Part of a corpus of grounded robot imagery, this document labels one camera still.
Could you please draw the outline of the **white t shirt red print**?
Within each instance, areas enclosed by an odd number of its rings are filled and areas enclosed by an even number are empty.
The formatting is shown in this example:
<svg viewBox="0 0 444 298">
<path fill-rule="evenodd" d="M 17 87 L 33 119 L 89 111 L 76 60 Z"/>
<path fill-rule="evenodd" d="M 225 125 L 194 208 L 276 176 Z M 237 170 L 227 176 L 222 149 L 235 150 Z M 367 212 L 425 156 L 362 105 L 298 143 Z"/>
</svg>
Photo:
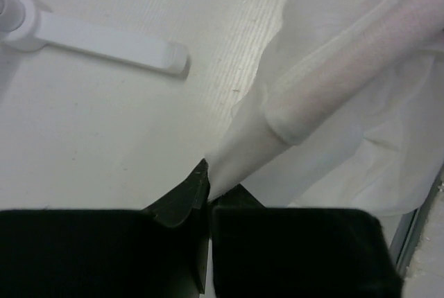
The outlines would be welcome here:
<svg viewBox="0 0 444 298">
<path fill-rule="evenodd" d="M 443 0 L 287 0 L 206 159 L 211 200 L 418 208 L 443 164 Z"/>
</svg>

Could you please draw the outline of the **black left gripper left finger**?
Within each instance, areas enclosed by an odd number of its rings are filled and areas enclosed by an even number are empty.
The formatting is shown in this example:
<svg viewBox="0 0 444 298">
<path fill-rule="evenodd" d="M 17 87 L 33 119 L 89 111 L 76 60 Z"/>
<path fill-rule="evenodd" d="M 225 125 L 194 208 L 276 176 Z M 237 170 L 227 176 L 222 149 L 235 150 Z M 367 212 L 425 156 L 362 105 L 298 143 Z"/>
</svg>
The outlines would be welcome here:
<svg viewBox="0 0 444 298">
<path fill-rule="evenodd" d="M 209 189 L 200 161 L 141 210 L 3 210 L 1 296 L 198 297 Z"/>
</svg>

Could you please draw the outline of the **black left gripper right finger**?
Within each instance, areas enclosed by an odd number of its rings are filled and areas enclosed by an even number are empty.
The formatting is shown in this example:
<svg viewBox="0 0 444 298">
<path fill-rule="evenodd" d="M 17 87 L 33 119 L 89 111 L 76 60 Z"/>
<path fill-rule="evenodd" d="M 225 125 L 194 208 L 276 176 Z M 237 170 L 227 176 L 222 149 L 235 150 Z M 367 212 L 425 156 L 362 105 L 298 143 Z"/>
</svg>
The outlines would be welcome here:
<svg viewBox="0 0 444 298">
<path fill-rule="evenodd" d="M 211 203 L 217 297 L 400 297 L 380 221 L 359 209 L 265 207 L 242 186 Z"/>
</svg>

